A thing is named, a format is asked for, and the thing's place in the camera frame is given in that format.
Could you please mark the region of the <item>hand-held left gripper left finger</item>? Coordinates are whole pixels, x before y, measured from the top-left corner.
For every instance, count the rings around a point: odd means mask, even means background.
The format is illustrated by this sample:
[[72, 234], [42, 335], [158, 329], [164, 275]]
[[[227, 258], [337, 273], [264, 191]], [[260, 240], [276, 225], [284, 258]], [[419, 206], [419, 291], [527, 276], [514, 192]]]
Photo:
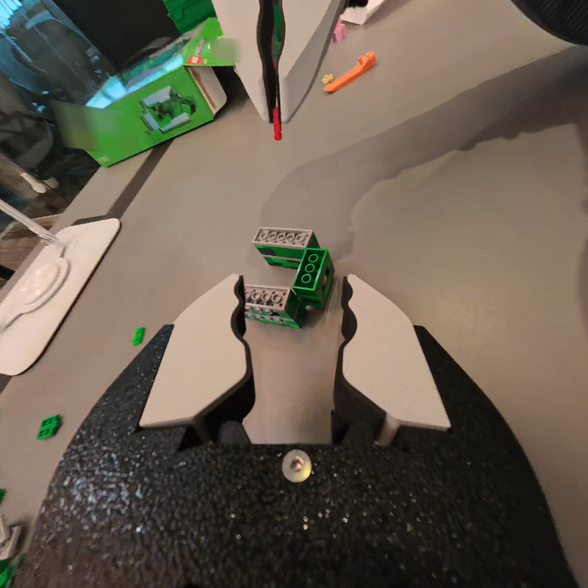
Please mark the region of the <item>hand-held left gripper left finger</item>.
[[141, 429], [192, 426], [201, 443], [254, 405], [251, 351], [244, 340], [243, 276], [231, 274], [175, 319], [139, 420]]

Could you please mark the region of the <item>black rounded object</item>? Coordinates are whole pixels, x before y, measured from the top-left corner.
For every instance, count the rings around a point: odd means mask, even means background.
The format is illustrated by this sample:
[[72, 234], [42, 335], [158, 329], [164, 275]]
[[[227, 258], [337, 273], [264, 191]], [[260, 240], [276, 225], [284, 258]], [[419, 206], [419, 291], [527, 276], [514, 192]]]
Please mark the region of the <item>black rounded object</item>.
[[512, 1], [512, 4], [547, 33], [587, 46], [587, 1]]

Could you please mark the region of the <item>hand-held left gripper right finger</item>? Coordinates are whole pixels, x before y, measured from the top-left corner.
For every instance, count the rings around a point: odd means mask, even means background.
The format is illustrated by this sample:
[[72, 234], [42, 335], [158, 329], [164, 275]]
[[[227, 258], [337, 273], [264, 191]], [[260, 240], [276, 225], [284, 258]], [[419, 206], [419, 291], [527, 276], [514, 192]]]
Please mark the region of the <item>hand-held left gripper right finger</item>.
[[343, 278], [341, 307], [333, 444], [343, 444], [354, 428], [384, 446], [401, 428], [451, 431], [415, 326], [402, 309], [357, 275]]

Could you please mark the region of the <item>green toy brick box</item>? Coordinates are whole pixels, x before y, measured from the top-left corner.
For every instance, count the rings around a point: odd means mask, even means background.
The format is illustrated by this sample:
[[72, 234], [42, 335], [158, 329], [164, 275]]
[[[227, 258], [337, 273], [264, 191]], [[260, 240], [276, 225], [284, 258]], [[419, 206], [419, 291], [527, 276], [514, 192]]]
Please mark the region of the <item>green toy brick box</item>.
[[214, 71], [216, 17], [106, 82], [82, 104], [53, 100], [63, 143], [109, 167], [214, 120], [227, 101]]

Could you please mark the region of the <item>green and grey brick assembly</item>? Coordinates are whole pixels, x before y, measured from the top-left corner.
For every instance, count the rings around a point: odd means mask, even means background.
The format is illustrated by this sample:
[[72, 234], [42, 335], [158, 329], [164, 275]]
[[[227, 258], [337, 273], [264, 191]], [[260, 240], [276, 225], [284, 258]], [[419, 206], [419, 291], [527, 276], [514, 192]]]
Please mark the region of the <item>green and grey brick assembly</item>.
[[252, 240], [268, 265], [291, 271], [289, 286], [244, 285], [245, 319], [300, 329], [309, 308], [323, 310], [334, 282], [329, 250], [312, 229], [261, 226]]

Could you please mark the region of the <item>orange brick separator tool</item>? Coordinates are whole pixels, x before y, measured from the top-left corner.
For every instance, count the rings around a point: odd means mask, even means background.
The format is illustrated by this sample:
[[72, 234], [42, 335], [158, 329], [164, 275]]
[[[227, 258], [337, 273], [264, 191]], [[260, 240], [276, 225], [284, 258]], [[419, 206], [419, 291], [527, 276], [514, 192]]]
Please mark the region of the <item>orange brick separator tool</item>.
[[324, 90], [327, 93], [334, 93], [349, 85], [351, 82], [362, 77], [376, 65], [376, 55], [369, 51], [359, 56], [355, 66], [344, 73], [342, 76], [335, 78], [332, 82], [325, 85]]

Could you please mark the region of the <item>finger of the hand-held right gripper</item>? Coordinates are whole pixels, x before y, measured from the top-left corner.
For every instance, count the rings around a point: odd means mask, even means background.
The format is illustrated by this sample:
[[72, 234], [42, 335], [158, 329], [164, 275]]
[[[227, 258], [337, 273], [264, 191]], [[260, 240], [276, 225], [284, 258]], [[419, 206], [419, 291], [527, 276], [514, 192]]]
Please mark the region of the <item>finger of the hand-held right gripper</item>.
[[279, 1], [282, 21], [277, 89], [282, 123], [299, 110], [314, 83], [345, 8], [344, 1]]
[[212, 4], [224, 37], [236, 42], [236, 73], [262, 120], [272, 123], [276, 104], [273, 1], [213, 1]]

